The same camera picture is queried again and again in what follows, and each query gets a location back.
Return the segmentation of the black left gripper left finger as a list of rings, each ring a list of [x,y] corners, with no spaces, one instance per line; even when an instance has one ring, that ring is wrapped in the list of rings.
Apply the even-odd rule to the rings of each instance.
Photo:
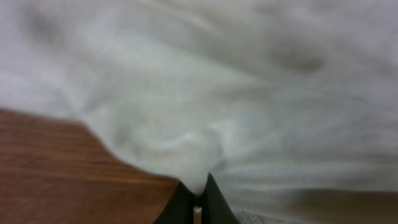
[[[179,182],[154,224],[193,224],[195,195]]]

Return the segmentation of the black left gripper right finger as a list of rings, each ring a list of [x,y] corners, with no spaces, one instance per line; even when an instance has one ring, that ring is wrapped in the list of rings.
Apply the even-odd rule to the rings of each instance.
[[[201,224],[240,224],[211,174],[208,174],[201,202]]]

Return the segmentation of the white camouflage baby garment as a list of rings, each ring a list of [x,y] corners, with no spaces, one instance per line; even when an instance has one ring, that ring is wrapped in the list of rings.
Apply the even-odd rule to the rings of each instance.
[[[396,1],[2,1],[1,106],[243,223],[397,222]]]

